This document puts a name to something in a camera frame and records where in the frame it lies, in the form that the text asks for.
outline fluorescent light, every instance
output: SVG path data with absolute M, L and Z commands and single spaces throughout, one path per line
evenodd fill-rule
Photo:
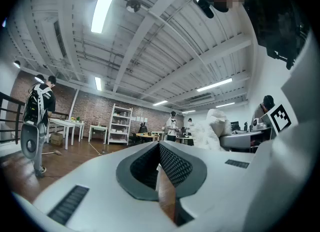
M 111 2 L 112 0 L 98 0 L 96 2 L 91 25 L 91 32 L 99 34 L 102 32 Z
M 221 81 L 221 82 L 217 82 L 217 83 L 208 85 L 208 86 L 206 86 L 206 87 L 197 89 L 197 91 L 198 91 L 198 92 L 202 92 L 202 91 L 205 91 L 205 90 L 208 90 L 208 89 L 211 89 L 211 88 L 214 88 L 214 87 L 222 86 L 222 85 L 224 85 L 224 84 L 231 83 L 231 82 L 232 82 L 232 78 L 229 78 L 229 79 L 227 79 L 227 80 L 224 80 L 224 81 Z
M 224 106 L 229 106 L 229 105 L 232 105 L 232 104 L 235 104 L 235 103 L 234 103 L 234 102 L 232 102 L 232 103 L 228 103 L 228 104 L 224 104 L 224 105 L 216 106 L 216 108 L 220 108 L 220 107 L 224 107 Z
M 95 77 L 95 85 L 96 85 L 96 89 L 98 91 L 102 91 L 102 88 L 101 88 L 101 79 L 99 77 Z
M 159 103 L 156 103 L 156 104 L 153 104 L 154 106 L 158 106 L 158 105 L 161 105 L 161 104 L 163 104 L 163 103 L 167 103 L 168 101 L 166 101 L 166 100 L 164 100 L 164 101 L 161 101 L 161 102 L 159 102 Z
M 186 112 L 182 112 L 182 114 L 188 114 L 190 112 L 196 112 L 195 110 L 191 110 L 191 111 L 186 111 Z

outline cardboard box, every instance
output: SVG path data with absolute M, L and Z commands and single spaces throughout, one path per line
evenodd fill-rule
M 64 140 L 64 137 L 61 133 L 55 132 L 51 134 L 51 137 L 50 137 L 51 144 L 60 146 L 62 145 L 63 140 Z

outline wooden floor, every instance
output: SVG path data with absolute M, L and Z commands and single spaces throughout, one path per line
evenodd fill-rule
M 101 140 L 94 140 L 90 143 L 103 155 L 126 148 L 126 146 L 120 144 L 103 145 Z M 98 157 L 98 153 L 94 148 L 89 145 L 86 138 L 83 138 L 81 142 L 75 140 L 73 146 L 68 146 L 68 150 L 65 150 L 64 147 L 53 147 L 46 143 L 43 146 L 43 153 L 58 150 L 62 155 L 42 155 L 42 165 L 47 169 L 44 178 L 35 176 L 32 161 L 26 159 L 21 151 L 1 158 L 0 162 L 12 191 L 32 203 L 46 187 L 56 180 L 59 180 L 84 162 Z M 173 220 L 176 201 L 175 188 L 163 170 L 160 171 L 160 178 L 159 205 L 168 217 Z

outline white ceiling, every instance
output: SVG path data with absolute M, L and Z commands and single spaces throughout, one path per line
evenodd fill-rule
M 102 34 L 91 32 L 97 0 L 21 0 L 2 38 L 10 46 L 11 61 L 17 57 L 23 70 L 55 75 L 60 82 L 89 89 L 96 89 L 97 76 L 102 90 L 111 96 L 151 104 L 168 100 L 166 107 L 181 111 L 246 100 L 253 58 L 242 6 L 227 13 L 212 9 L 214 18 L 209 19 L 192 0 L 140 1 L 167 21 L 195 52 L 147 11 L 128 12 L 125 0 L 113 0 Z M 67 54 L 62 60 L 54 59 L 44 39 L 41 24 L 48 18 L 59 22 Z M 232 83 L 201 94 L 195 91 L 230 77 Z M 191 103 L 204 95 L 211 99 Z

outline gray pants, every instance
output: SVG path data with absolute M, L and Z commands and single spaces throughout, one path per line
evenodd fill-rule
M 44 147 L 45 139 L 46 139 L 46 130 L 47 127 L 43 123 L 39 123 L 37 126 L 39 130 L 39 144 L 38 144 L 38 152 L 36 153 L 35 158 L 33 159 L 33 167 L 36 171 L 42 171 L 42 149 Z

